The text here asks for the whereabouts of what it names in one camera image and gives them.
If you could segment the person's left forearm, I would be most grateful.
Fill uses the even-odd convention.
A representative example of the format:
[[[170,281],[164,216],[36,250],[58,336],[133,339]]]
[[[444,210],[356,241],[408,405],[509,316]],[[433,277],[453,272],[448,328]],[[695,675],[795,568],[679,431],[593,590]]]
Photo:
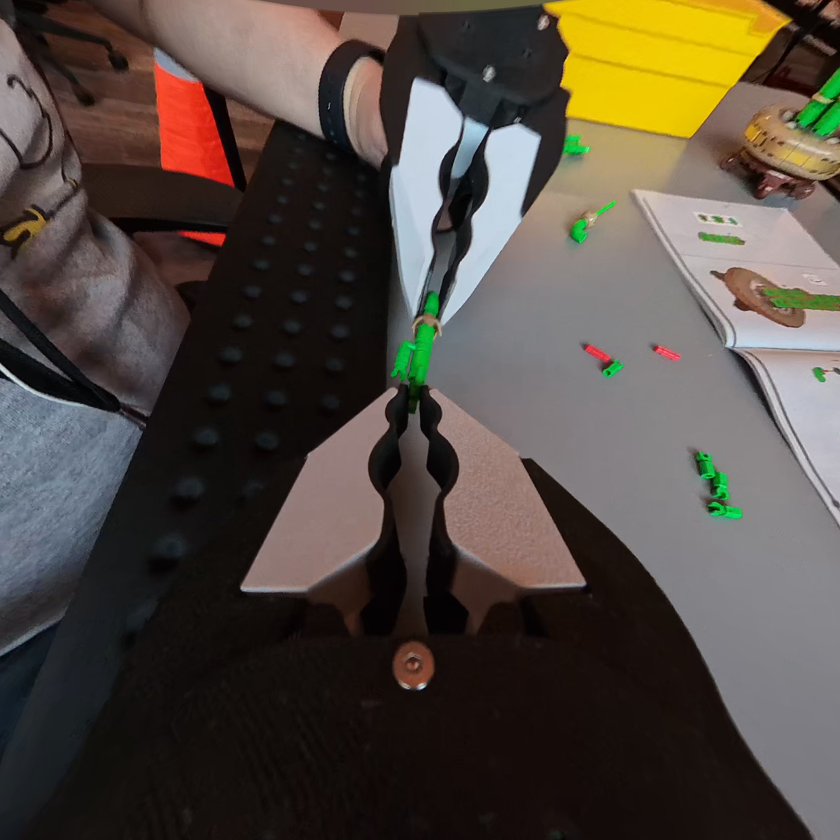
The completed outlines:
[[[342,45],[318,11],[248,1],[92,1],[211,89],[323,137],[319,86]]]

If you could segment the black office chair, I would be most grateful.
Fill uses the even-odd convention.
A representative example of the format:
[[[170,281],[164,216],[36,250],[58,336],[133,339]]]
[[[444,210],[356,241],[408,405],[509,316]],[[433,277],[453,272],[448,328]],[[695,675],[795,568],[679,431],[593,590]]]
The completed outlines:
[[[89,206],[128,235],[225,234],[243,193],[232,186],[152,166],[83,163]]]

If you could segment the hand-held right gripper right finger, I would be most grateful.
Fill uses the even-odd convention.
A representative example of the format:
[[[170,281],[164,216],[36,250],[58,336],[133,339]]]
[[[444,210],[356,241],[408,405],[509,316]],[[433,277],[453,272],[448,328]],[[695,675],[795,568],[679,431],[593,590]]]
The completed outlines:
[[[520,454],[437,389],[422,389],[418,414],[437,488],[428,632],[476,634],[498,605],[582,592],[583,573]]]

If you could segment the black wristband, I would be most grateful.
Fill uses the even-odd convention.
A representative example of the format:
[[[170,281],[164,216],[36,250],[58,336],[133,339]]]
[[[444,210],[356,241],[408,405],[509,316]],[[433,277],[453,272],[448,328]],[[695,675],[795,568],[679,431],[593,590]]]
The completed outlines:
[[[358,39],[342,42],[327,58],[318,84],[318,116],[322,136],[347,154],[353,152],[353,147],[347,130],[343,97],[350,72],[362,59],[374,60],[381,67],[385,51]]]

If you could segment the person's grey printed shirt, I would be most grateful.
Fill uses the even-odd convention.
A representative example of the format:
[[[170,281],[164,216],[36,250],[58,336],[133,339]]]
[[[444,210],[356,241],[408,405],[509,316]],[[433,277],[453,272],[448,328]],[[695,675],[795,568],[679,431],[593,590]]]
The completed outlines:
[[[186,306],[89,206],[51,92],[5,22],[1,82],[2,295],[94,385],[147,417],[189,323]],[[140,429],[6,380],[1,427],[6,655],[63,616]]]

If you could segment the curved green lego stem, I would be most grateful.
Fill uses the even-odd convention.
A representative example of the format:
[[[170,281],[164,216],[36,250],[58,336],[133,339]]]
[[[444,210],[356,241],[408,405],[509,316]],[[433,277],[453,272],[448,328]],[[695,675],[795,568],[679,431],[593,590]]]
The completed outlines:
[[[616,201],[611,201],[597,209],[590,209],[584,212],[570,227],[570,238],[572,241],[579,245],[583,244],[589,237],[590,232],[600,217],[611,210],[615,205]]]

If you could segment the green lego stem assembly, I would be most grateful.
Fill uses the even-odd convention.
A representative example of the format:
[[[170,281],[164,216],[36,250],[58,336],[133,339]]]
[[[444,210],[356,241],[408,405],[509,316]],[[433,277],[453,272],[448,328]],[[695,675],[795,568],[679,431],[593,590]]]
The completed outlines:
[[[427,384],[434,342],[442,333],[438,313],[439,296],[429,291],[421,314],[414,320],[413,337],[403,341],[396,352],[391,378],[408,387],[408,412],[417,410],[422,388]]]

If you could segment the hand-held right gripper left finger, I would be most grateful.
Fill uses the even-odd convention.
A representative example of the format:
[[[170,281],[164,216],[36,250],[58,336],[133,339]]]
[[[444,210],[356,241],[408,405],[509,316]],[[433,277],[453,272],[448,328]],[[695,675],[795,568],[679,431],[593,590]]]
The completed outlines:
[[[402,467],[408,389],[391,388],[313,449],[241,590],[339,611],[353,635],[393,633],[406,564],[390,486]]]

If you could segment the black studded board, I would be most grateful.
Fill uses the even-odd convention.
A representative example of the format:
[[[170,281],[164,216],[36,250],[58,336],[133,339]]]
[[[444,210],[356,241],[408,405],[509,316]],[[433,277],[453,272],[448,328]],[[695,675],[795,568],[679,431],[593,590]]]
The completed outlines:
[[[375,174],[277,125],[3,762],[47,794],[196,820],[390,770],[414,699],[384,635],[300,636],[240,585],[305,460],[384,391],[391,226]]]

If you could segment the lego instruction booklet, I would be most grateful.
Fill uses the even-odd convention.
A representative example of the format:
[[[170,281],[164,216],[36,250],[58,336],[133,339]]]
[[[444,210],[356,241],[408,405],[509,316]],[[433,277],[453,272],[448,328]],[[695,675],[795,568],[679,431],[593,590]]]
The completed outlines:
[[[839,267],[782,208],[634,190],[723,345],[839,520]]]

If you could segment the yellow box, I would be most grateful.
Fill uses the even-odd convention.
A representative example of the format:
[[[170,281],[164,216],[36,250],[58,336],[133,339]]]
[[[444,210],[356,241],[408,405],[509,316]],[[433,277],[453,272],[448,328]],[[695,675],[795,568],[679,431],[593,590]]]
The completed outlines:
[[[546,3],[568,117],[692,137],[790,18],[757,1]]]

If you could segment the bamboo lego model with pot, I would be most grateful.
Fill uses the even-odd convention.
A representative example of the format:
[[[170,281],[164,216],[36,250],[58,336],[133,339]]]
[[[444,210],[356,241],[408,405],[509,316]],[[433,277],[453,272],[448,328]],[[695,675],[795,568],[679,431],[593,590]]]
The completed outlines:
[[[740,172],[759,201],[781,194],[794,200],[839,173],[839,71],[800,109],[774,104],[756,112],[742,145],[723,158],[720,169]]]

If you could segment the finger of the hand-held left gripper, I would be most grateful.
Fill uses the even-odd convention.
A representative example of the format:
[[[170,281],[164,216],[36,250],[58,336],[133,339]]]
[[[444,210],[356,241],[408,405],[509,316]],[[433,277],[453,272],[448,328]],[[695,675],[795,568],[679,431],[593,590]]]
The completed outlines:
[[[434,235],[466,117],[446,88],[432,80],[388,81],[395,257],[406,308],[420,314],[435,258]]]
[[[488,132],[467,171],[473,203],[459,230],[468,243],[451,245],[448,273],[443,257],[435,256],[439,279],[438,319],[446,324],[477,289],[492,263],[522,220],[522,205],[530,182],[540,136],[521,122]]]

